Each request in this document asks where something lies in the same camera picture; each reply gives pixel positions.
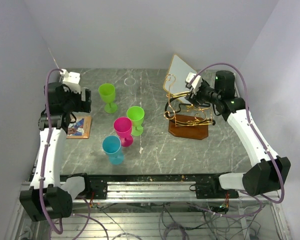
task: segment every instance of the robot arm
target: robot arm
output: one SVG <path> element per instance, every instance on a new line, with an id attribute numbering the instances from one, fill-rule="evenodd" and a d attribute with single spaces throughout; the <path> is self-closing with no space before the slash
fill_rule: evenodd
<path id="1" fill-rule="evenodd" d="M 230 71 L 217 71 L 214 88 L 211 88 L 201 76 L 197 76 L 191 82 L 195 75 L 195 73 L 189 73 L 186 78 L 186 87 L 190 89 L 186 99 L 194 106 L 204 103 L 216 106 L 217 111 L 240 138 L 252 166 L 246 173 L 230 172 L 220 175 L 219 183 L 221 188 L 225 190 L 245 190 L 251 196 L 279 190 L 279 177 L 269 154 L 273 156 L 283 182 L 286 181 L 291 166 L 290 161 L 287 157 L 280 157 L 267 143 L 253 122 L 250 111 L 248 111 L 248 114 L 251 122 L 249 123 L 247 120 L 245 101 L 235 96 L 234 74 Z M 258 136 L 251 128 L 251 124 L 253 124 Z"/>
<path id="2" fill-rule="evenodd" d="M 62 82 L 48 84 L 48 100 L 52 122 L 52 135 L 46 155 L 43 199 L 45 208 L 51 219 L 67 218 L 71 215 L 73 200 L 80 194 L 90 191 L 90 181 L 87 174 L 71 175 L 61 186 L 60 170 L 63 151 L 71 123 L 73 112 L 91 111 L 91 91 L 81 88 L 80 74 L 68 73 L 63 69 Z M 44 149 L 47 144 L 49 124 L 45 110 L 38 121 L 40 129 L 40 147 L 36 170 L 30 184 L 30 189 L 21 191 L 19 199 L 32 221 L 46 220 L 39 200 L 40 171 L 42 168 Z"/>

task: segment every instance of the gray marble table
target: gray marble table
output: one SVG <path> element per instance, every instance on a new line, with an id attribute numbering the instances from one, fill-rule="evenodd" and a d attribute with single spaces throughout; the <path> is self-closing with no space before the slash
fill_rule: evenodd
<path id="1" fill-rule="evenodd" d="M 68 70 L 80 73 L 80 85 L 91 89 L 92 126 L 89 139 L 66 140 L 60 174 L 200 174 L 245 172 L 251 167 L 237 134 L 221 116 L 214 118 L 216 125 L 209 126 L 209 137 L 203 140 L 174 137 L 168 132 L 169 123 L 163 114 L 168 100 L 163 89 L 166 69 Z M 129 76 L 137 81 L 135 95 L 129 94 L 124 84 L 124 79 Z M 208 71 L 203 77 L 213 84 L 215 73 Z M 103 83 L 115 85 L 116 113 L 104 111 L 105 103 L 98 93 L 98 87 Z M 124 162 L 112 165 L 103 152 L 102 141 L 109 135 L 116 135 L 113 128 L 115 119 L 126 116 L 131 106 L 144 109 L 144 132 L 134 137 L 130 147 L 123 148 Z"/>

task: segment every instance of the wooden base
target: wooden base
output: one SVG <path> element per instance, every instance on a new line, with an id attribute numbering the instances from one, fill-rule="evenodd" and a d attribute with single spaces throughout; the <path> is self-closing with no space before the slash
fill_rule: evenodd
<path id="1" fill-rule="evenodd" d="M 195 120 L 195 117 L 177 114 L 176 119 L 180 122 L 187 122 L 187 121 Z M 175 126 L 175 124 L 171 121 L 169 121 L 168 132 L 171 133 L 175 137 L 186 138 L 186 139 L 202 140 L 209 136 L 208 125 Z"/>

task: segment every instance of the cable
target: cable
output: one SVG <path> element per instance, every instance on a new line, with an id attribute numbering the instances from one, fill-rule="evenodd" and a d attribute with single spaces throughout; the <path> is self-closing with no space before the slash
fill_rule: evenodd
<path id="1" fill-rule="evenodd" d="M 272 156 L 272 154 L 268 151 L 268 147 L 267 145 L 265 144 L 265 142 L 263 141 L 263 139 L 261 138 L 261 136 L 259 135 L 259 133 L 257 132 L 256 128 L 254 127 L 254 125 L 251 123 L 251 119 L 250 119 L 250 114 L 249 114 L 249 99 L 248 99 L 248 89 L 247 89 L 247 85 L 246 85 L 246 82 L 245 82 L 245 79 L 244 79 L 244 76 L 241 74 L 241 72 L 239 71 L 238 68 L 236 68 L 234 65 L 232 64 L 229 64 L 229 63 L 226 63 L 226 62 L 217 62 L 217 63 L 214 63 L 214 64 L 211 64 L 209 66 L 207 66 L 206 68 L 200 70 L 192 79 L 191 81 L 187 84 L 187 87 L 190 87 L 191 84 L 194 82 L 194 80 L 196 79 L 197 76 L 199 76 L 203 71 L 205 71 L 206 69 L 210 68 L 210 67 L 213 67 L 213 66 L 217 66 L 217 65 L 225 65 L 225 66 L 228 66 L 230 68 L 233 68 L 237 73 L 238 75 L 240 76 L 241 78 L 241 81 L 242 81 L 242 84 L 243 84 L 243 88 L 244 88 L 244 98 L 245 98 L 245 113 L 246 113 L 246 119 L 252 129 L 252 131 L 254 132 L 255 136 L 258 138 L 259 142 L 261 143 L 262 147 L 264 148 L 264 150 L 266 151 L 266 153 L 268 154 L 273 166 L 274 166 L 274 169 L 275 169 L 275 172 L 278 176 L 278 179 L 279 179 L 279 183 L 280 183 L 280 189 L 281 189 L 281 196 L 279 198 L 279 200 L 274 200 L 274 199 L 271 199 L 270 197 L 264 195 L 264 194 L 261 194 L 262 197 L 264 197 L 265 199 L 269 200 L 270 202 L 272 203 L 275 203 L 275 204 L 280 204 L 282 203 L 282 201 L 284 200 L 285 198 L 285 187 L 284 187 L 284 180 L 281 176 L 281 173 L 280 173 L 280 170 L 279 170 L 279 167 L 275 161 L 275 158 Z"/>
<path id="2" fill-rule="evenodd" d="M 79 214 L 79 213 L 75 213 L 73 215 L 76 216 L 76 217 L 87 218 L 88 220 L 95 221 L 97 224 L 99 224 L 103 228 L 103 230 L 105 232 L 105 235 L 106 235 L 106 239 L 109 240 L 109 235 L 108 235 L 107 229 L 105 228 L 105 226 L 101 222 L 99 222 L 98 220 L 96 220 L 93 217 L 89 217 L 89 216 L 82 215 L 82 214 Z"/>
<path id="3" fill-rule="evenodd" d="M 105 209 L 108 209 L 108 208 L 110 208 L 110 207 L 112 207 L 112 206 L 114 206 L 116 204 L 117 203 L 112 203 L 110 206 L 106 206 L 105 208 L 103 208 L 103 207 L 99 207 L 99 208 L 102 209 L 102 210 L 105 210 Z"/>
<path id="4" fill-rule="evenodd" d="M 77 196 L 77 197 L 80 198 L 80 199 L 82 199 L 82 200 L 86 203 L 86 205 L 87 205 L 87 207 L 88 207 L 88 216 L 82 215 L 82 214 L 79 214 L 79 213 L 74 213 L 74 214 L 71 216 L 71 217 L 83 217 L 83 218 L 86 218 L 86 222 L 85 222 L 84 226 L 82 227 L 81 231 L 80 231 L 80 232 L 79 232 L 72 240 L 76 240 L 76 239 L 79 238 L 79 236 L 80 236 L 80 235 L 83 233 L 83 231 L 86 229 L 89 220 L 92 220 L 92 221 L 95 221 L 96 223 L 98 223 L 98 224 L 103 228 L 103 230 L 105 231 L 107 240 L 109 240 L 109 235 L 108 235 L 108 232 L 107 232 L 107 229 L 105 228 L 105 226 L 104 226 L 101 222 L 99 222 L 98 220 L 96 220 L 96 219 L 90 217 L 90 215 L 91 215 L 91 208 L 90 208 L 90 204 L 88 203 L 88 201 L 87 201 L 84 197 L 82 197 L 82 196 Z M 50 238 L 50 240 L 51 240 L 52 230 L 53 230 L 53 229 L 50 228 L 50 233 L 49 233 L 49 238 Z"/>
<path id="5" fill-rule="evenodd" d="M 177 222 L 174 222 L 174 223 L 171 223 L 164 231 L 164 234 L 162 236 L 162 233 L 161 233 L 161 226 L 160 226 L 160 219 L 162 218 L 163 214 L 164 214 L 164 207 L 162 208 L 162 211 L 161 211 L 161 214 L 159 216 L 159 221 L 158 221 L 158 229 L 159 229 L 159 234 L 160 234 L 160 237 L 161 237 L 161 240 L 166 240 L 167 239 L 167 236 L 169 234 L 169 232 L 173 229 L 179 229 L 182 233 L 182 240 L 189 240 L 189 236 L 188 234 L 186 233 L 185 231 L 185 228 L 180 225 L 179 223 Z"/>
<path id="6" fill-rule="evenodd" d="M 203 218 L 204 218 L 204 221 L 207 222 L 207 218 L 206 218 L 206 212 L 203 212 Z M 210 230 L 210 232 L 212 233 L 212 235 L 215 237 L 216 240 L 218 240 L 218 237 L 215 233 L 215 231 L 213 231 L 213 229 L 210 227 L 210 225 L 207 223 L 206 224 Z"/>
<path id="7" fill-rule="evenodd" d="M 25 231 L 24 233 L 22 233 L 21 235 L 19 235 L 18 238 L 22 237 L 23 235 L 26 235 L 27 233 L 29 233 L 29 232 Z"/>
<path id="8" fill-rule="evenodd" d="M 48 118 L 48 127 L 49 127 L 49 131 L 48 131 L 48 136 L 46 138 L 46 144 L 44 146 L 44 150 L 43 150 L 43 157 L 42 157 L 42 163 L 41 163 L 41 171 L 40 171 L 40 183 L 39 183 L 39 200 L 40 200 L 40 205 L 42 208 L 42 212 L 47 220 L 47 222 L 49 223 L 50 227 L 53 229 L 53 231 L 55 231 L 57 234 L 62 234 L 64 229 L 62 227 L 62 219 L 59 219 L 59 225 L 60 225 L 60 230 L 57 229 L 56 225 L 53 223 L 53 221 L 51 220 L 47 208 L 45 206 L 45 202 L 44 202 L 44 180 L 45 180 L 45 168 L 46 168 L 46 160 L 47 160 L 47 154 L 48 154 L 48 148 L 50 145 L 50 139 L 52 136 L 52 121 L 51 121 L 51 116 L 50 116 L 50 108 L 49 108 L 49 98 L 48 98 L 48 84 L 49 84 L 49 79 L 50 79 L 50 75 L 51 73 L 55 72 L 55 71 L 59 71 L 59 72 L 63 72 L 62 69 L 60 68 L 55 68 L 52 69 L 51 71 L 49 71 L 47 77 L 46 77 L 46 81 L 45 81 L 45 87 L 44 87 L 44 95 L 45 95 L 45 108 L 46 108 L 46 115 Z"/>
<path id="9" fill-rule="evenodd" d="M 242 194 L 245 194 L 245 195 L 248 195 L 248 193 L 246 193 L 245 191 L 239 191 L 241 192 Z M 193 203 L 188 203 L 187 204 L 191 207 L 194 207 L 196 209 L 199 209 L 199 210 L 202 210 L 202 211 L 205 211 L 205 212 L 209 212 L 215 216 L 219 216 L 219 217 L 223 217 L 223 218 L 241 218 L 241 217 L 249 217 L 249 216 L 254 216 L 255 214 L 259 213 L 265 206 L 262 204 L 262 202 L 255 196 L 251 196 L 252 198 L 254 198 L 255 200 L 257 200 L 259 202 L 259 208 L 254 211 L 254 212 L 250 212 L 250 213 L 245 213 L 245 214 L 242 214 L 242 215 L 228 215 L 228 214 L 221 214 L 221 213 L 217 213 L 217 212 L 214 212 L 214 211 L 211 211 L 210 209 L 207 209 L 207 208 L 204 208 L 204 207 L 200 207 L 198 205 L 195 205 Z"/>
<path id="10" fill-rule="evenodd" d="M 255 236 L 257 236 L 259 234 L 259 232 L 260 232 L 261 224 L 259 222 L 257 222 L 257 221 L 254 221 L 254 222 L 259 225 L 258 231 L 254 230 L 253 228 L 251 228 L 251 229 L 253 229 L 255 231 Z"/>
<path id="11" fill-rule="evenodd" d="M 25 226 L 25 229 L 29 229 L 30 232 L 30 239 L 32 239 L 33 235 L 32 235 L 32 230 L 29 226 Z"/>
<path id="12" fill-rule="evenodd" d="M 134 234 L 132 234 L 132 233 L 129 233 L 129 232 L 120 233 L 120 234 L 118 234 L 117 236 L 115 236 L 114 238 L 112 238 L 112 240 L 114 240 L 114 239 L 116 239 L 116 238 L 120 238 L 121 236 L 124 236 L 124 235 L 126 235 L 126 236 L 132 236 L 132 237 L 134 237 L 134 238 L 136 238 L 136 239 L 142 240 L 141 237 L 139 237 L 139 236 L 137 236 L 137 235 L 134 235 Z"/>
<path id="13" fill-rule="evenodd" d="M 214 104 L 212 104 L 212 109 L 213 109 L 213 113 L 214 113 L 214 115 L 215 116 L 220 116 L 221 115 L 221 113 L 219 113 L 219 114 L 217 114 L 217 112 L 216 112 L 216 107 L 215 107 L 215 105 Z"/>
<path id="14" fill-rule="evenodd" d="M 247 233 L 249 232 L 249 228 L 251 227 L 251 225 L 252 225 L 252 223 L 254 222 L 255 218 L 257 217 L 258 213 L 257 213 L 256 215 L 253 216 L 253 218 L 252 218 L 250 224 L 249 224 L 246 228 L 243 228 L 243 229 L 241 229 L 240 231 L 238 231 L 238 232 L 237 232 L 236 234 L 234 234 L 229 240 L 231 240 L 232 238 L 234 238 L 235 235 L 241 233 L 243 230 L 246 230 L 246 229 L 247 229 L 247 231 L 246 231 L 246 233 L 245 233 L 245 235 L 244 235 L 244 238 L 243 238 L 243 239 L 246 239 Z"/>
<path id="15" fill-rule="evenodd" d="M 166 208 L 165 205 L 163 205 L 163 208 L 166 210 L 166 212 L 169 214 L 172 221 L 175 223 L 176 221 L 174 220 L 174 218 L 172 217 L 172 215 L 170 214 L 169 210 Z M 165 226 L 165 228 L 168 228 L 168 226 L 166 226 L 166 224 L 164 223 L 164 215 L 163 214 L 161 215 L 161 222 Z M 196 230 L 196 229 L 204 229 L 204 227 L 202 227 L 202 226 L 206 225 L 206 224 L 207 223 L 202 223 L 202 224 L 200 224 L 198 226 L 195 226 L 195 227 L 184 227 L 184 229 L 187 230 L 187 231 L 192 231 L 192 230 Z"/>
<path id="16" fill-rule="evenodd" d="M 97 208 L 98 208 L 99 210 L 101 210 L 105 215 L 107 215 L 107 216 L 108 216 L 115 224 L 117 224 L 117 225 L 119 226 L 119 228 L 121 229 L 121 231 L 123 232 L 123 233 L 121 233 L 121 234 L 115 236 L 112 240 L 114 240 L 114 239 L 116 239 L 116 238 L 119 238 L 120 236 L 123 236 L 123 235 L 126 236 L 126 239 L 127 239 L 127 240 L 129 240 L 128 236 L 132 236 L 132 237 L 134 237 L 134 238 L 136 238 L 136 239 L 142 240 L 141 237 L 139 237 L 138 235 L 134 235 L 134 234 L 132 234 L 132 233 L 125 232 L 125 230 L 123 230 L 123 228 L 119 225 L 119 223 L 117 223 L 117 222 L 116 222 L 110 215 L 108 215 L 102 208 L 100 208 L 100 207 L 98 207 L 98 206 L 97 206 Z"/>

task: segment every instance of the small picture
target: small picture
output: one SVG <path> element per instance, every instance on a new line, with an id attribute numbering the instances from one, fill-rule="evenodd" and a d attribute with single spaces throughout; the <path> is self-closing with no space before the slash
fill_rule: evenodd
<path id="1" fill-rule="evenodd" d="M 70 123 L 68 127 L 67 139 L 88 139 L 92 123 L 91 116 L 77 116 L 75 123 Z"/>

